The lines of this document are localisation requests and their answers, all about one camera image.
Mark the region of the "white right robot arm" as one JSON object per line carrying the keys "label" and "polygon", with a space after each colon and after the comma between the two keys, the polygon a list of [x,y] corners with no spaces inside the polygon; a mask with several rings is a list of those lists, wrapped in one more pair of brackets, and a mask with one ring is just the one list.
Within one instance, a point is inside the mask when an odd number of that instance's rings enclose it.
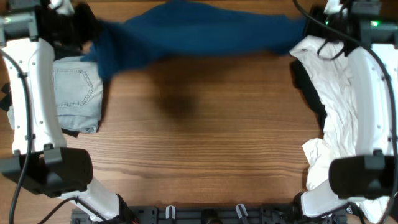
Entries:
{"label": "white right robot arm", "polygon": [[304,144],[310,164],[299,198],[304,218],[357,205],[383,223],[397,194],[397,22],[376,2],[330,1],[304,12],[291,54],[326,110],[323,138]]}

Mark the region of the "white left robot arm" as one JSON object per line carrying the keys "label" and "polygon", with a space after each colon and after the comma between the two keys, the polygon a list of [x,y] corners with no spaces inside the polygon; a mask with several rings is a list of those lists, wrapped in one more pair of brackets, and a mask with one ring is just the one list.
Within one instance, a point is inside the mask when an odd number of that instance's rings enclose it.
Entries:
{"label": "white left robot arm", "polygon": [[15,116],[12,157],[1,174],[16,190],[72,202],[96,223],[123,223],[122,198],[93,176],[90,155],[69,148],[57,115],[53,80],[54,47],[81,47],[100,25],[85,3],[8,1],[1,14],[1,56],[11,83]]}

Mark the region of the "dark blue t-shirt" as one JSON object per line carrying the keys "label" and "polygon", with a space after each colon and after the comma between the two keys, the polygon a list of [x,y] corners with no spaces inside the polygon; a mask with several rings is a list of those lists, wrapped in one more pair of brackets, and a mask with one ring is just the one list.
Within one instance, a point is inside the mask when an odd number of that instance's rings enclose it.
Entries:
{"label": "dark blue t-shirt", "polygon": [[270,51],[286,54],[303,39],[304,18],[220,9],[169,1],[103,28],[83,62],[96,62],[103,80],[174,55],[225,56]]}

